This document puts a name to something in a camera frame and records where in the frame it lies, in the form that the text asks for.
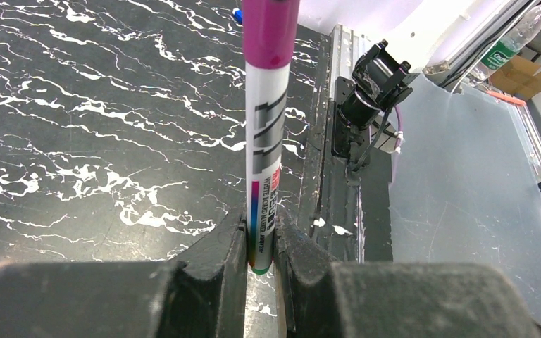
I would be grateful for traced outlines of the magenta pen cap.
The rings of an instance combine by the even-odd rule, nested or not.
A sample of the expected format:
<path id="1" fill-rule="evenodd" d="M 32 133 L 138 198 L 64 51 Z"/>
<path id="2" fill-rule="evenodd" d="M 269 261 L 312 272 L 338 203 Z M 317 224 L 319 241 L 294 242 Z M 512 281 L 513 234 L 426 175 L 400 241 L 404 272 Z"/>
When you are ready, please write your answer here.
<path id="1" fill-rule="evenodd" d="M 299 0 L 244 0 L 245 61 L 257 68 L 276 69 L 290 63 L 299 15 Z"/>

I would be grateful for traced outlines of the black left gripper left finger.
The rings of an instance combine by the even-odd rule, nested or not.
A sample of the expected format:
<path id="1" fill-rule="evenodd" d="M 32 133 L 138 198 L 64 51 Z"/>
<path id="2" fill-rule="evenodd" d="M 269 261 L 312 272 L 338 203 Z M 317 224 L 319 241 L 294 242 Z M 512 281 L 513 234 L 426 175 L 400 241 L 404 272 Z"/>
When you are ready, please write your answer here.
<path id="1" fill-rule="evenodd" d="M 241 337 L 245 216 L 168 261 L 0 265 L 0 337 Z"/>

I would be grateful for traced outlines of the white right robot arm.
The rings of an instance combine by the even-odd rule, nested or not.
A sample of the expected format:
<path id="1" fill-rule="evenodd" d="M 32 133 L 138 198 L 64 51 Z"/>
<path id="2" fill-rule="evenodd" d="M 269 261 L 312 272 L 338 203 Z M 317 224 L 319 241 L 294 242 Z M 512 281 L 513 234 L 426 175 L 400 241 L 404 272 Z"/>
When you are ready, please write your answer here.
<path id="1" fill-rule="evenodd" d="M 369 164 L 392 109 L 412 93 L 410 84 L 418 77 L 408 61 L 389 54 L 387 45 L 385 39 L 374 44 L 355 63 L 350 80 L 335 82 L 331 152 L 346 159 L 353 172 Z"/>

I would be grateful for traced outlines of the white green pen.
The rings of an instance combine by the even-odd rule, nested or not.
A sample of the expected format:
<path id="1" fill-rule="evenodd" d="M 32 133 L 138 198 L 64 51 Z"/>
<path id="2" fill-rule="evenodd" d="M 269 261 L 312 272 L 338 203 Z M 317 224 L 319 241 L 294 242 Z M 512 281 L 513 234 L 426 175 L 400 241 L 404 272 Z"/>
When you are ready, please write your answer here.
<path id="1" fill-rule="evenodd" d="M 273 261 L 289 76 L 289 64 L 246 64 L 247 260 L 258 275 Z"/>

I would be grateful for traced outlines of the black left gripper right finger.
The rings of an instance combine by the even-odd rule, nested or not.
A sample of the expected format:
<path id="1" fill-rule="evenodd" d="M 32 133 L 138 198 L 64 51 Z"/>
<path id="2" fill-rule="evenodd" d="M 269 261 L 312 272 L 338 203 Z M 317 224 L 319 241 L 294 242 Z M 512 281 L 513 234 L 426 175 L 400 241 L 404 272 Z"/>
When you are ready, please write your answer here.
<path id="1" fill-rule="evenodd" d="M 343 262 L 279 211 L 281 337 L 541 337 L 500 271 L 472 263 Z"/>

